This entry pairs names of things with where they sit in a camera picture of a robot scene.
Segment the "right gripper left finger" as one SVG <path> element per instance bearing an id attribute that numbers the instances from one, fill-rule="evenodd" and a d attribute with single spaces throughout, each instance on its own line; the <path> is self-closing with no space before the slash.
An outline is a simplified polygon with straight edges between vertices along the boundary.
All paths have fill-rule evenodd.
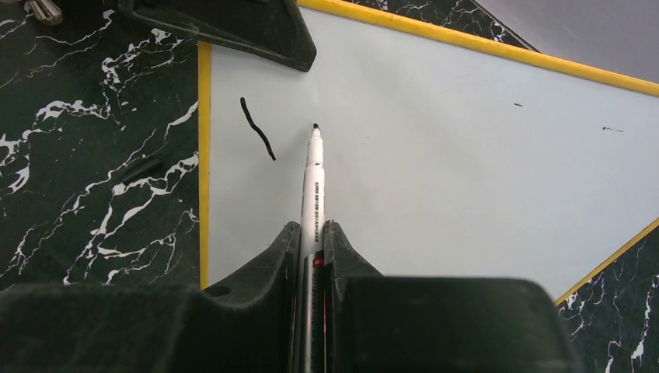
<path id="1" fill-rule="evenodd" d="M 201 290 L 25 284 L 1 293 L 3 372 L 284 372 L 299 225 Z"/>

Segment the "black marker cap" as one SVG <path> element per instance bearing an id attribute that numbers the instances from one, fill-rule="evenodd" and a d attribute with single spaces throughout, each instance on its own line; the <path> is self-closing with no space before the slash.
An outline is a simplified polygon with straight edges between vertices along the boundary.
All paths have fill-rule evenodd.
<path id="1" fill-rule="evenodd" d="M 120 177 L 120 183 L 127 186 L 134 181 L 155 177 L 162 170 L 162 159 L 160 157 L 147 157 L 137 161 Z"/>

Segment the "white marker pen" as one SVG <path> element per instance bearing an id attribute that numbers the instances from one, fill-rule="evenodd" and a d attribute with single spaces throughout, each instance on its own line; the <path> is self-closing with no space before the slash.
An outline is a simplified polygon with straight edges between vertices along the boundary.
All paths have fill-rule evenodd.
<path id="1" fill-rule="evenodd" d="M 298 287 L 291 370 L 324 371 L 323 229 L 325 221 L 325 170 L 323 139 L 312 125 L 302 187 Z"/>

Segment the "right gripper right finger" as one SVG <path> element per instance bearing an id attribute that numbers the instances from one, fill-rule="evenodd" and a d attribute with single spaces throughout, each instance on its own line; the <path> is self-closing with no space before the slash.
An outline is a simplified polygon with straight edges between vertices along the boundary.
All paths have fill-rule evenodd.
<path id="1" fill-rule="evenodd" d="M 532 281 L 392 277 L 328 221 L 326 368 L 330 372 L 581 372 L 546 292 Z"/>

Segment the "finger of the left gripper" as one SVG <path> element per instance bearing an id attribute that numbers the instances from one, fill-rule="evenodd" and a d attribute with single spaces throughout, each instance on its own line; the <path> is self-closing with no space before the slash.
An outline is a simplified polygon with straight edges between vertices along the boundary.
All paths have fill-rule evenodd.
<path id="1" fill-rule="evenodd" d="M 296 1 L 193 0 L 117 2 L 132 19 L 243 51 L 307 72 L 316 46 Z"/>

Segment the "yellow framed whiteboard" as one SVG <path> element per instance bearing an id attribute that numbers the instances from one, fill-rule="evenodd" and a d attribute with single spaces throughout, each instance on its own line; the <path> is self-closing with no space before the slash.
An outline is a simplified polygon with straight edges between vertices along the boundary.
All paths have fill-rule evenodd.
<path id="1" fill-rule="evenodd" d="M 326 217 L 384 274 L 524 278 L 561 302 L 658 224 L 658 86 L 342 1 L 307 72 L 199 46 L 200 281 Z"/>

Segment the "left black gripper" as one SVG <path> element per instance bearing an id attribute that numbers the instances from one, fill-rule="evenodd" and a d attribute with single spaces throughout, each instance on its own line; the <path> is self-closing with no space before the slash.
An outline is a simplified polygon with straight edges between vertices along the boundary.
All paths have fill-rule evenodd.
<path id="1" fill-rule="evenodd" d="M 33 17 L 46 26 L 58 26 L 63 22 L 63 12 L 51 0 L 1 0 L 1 5 L 23 5 L 26 9 L 25 19 Z"/>

